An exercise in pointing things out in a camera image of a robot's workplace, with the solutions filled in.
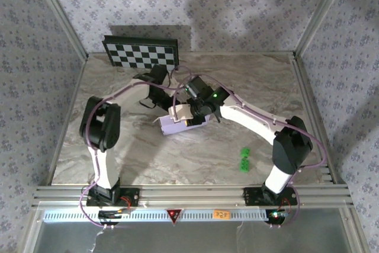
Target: checkerboard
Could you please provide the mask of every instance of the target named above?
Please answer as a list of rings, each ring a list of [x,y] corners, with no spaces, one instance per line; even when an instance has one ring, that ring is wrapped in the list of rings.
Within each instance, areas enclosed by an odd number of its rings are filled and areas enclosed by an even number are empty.
[[[168,71],[178,66],[176,40],[105,36],[103,44],[114,66],[152,68],[163,65]]]

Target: orange label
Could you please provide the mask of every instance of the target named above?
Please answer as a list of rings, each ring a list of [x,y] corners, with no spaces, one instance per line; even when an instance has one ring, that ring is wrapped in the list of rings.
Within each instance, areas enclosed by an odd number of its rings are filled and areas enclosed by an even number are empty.
[[[214,219],[229,220],[230,219],[230,211],[228,211],[228,210],[214,210],[213,211],[213,218]]]

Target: floral wallpaper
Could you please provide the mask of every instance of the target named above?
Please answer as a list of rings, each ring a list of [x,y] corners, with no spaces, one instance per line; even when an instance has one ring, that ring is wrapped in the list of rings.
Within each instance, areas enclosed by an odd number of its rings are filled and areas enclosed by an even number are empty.
[[[379,252],[379,1],[335,0],[303,61],[335,164]]]
[[[171,37],[183,51],[294,50],[319,0],[59,0],[84,48],[104,34]]]
[[[14,252],[81,62],[44,0],[0,0],[0,23],[0,252]]]

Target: green block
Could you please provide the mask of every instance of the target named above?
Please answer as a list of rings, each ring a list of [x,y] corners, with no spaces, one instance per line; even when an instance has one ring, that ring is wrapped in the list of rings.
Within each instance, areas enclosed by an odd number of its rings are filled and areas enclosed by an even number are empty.
[[[247,158],[242,158],[241,159],[241,164],[239,166],[239,170],[241,172],[247,173],[249,172],[249,160]]]
[[[243,148],[241,150],[241,158],[248,158],[250,154],[250,149],[249,148]]]

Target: red triangle sticker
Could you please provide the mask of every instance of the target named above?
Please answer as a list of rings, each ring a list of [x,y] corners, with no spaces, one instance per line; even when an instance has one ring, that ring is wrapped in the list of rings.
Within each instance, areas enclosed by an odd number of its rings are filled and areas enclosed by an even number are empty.
[[[175,225],[176,221],[178,220],[180,216],[180,212],[182,212],[182,210],[166,210],[166,211],[172,221],[172,224]]]

